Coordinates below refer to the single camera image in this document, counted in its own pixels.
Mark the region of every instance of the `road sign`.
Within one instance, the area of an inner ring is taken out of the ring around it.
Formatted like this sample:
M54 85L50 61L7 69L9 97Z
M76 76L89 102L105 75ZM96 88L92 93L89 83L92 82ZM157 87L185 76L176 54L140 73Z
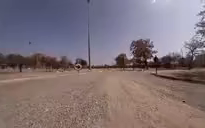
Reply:
M76 64L74 66L74 69L77 70L77 71L80 71L82 69L82 65L81 64Z

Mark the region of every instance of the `asphalt road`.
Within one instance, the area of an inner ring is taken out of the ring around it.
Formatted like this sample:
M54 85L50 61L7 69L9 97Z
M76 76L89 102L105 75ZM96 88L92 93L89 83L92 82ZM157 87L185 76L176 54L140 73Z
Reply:
M0 82L0 128L205 128L205 85L93 71Z

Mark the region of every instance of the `lane marking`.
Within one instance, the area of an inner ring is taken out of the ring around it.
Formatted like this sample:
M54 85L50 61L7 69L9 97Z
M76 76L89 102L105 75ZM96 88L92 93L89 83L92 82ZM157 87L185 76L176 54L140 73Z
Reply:
M46 78L56 78L62 76L70 76L70 75L85 75L87 73L79 73L79 74L63 74L63 75L49 75L49 76L37 76L37 77L28 77L28 78L16 78L16 79L8 79L8 80L0 80L0 84L12 83L12 82L20 82L20 81L28 81L28 80L40 80Z

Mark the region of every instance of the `blue sky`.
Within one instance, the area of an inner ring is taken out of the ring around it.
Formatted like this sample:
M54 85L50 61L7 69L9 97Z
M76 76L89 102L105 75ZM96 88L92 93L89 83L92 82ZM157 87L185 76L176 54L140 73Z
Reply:
M200 0L91 0L90 6L93 64L130 56L130 43L140 38L153 40L158 56L180 52L202 9ZM0 52L87 59L87 0L0 0Z

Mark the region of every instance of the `lamp post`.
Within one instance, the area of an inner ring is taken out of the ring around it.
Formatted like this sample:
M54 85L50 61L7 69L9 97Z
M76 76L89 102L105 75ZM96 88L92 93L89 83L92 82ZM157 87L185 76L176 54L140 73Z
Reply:
M88 3L88 63L89 70L91 70L91 57L90 57L90 0L87 0Z

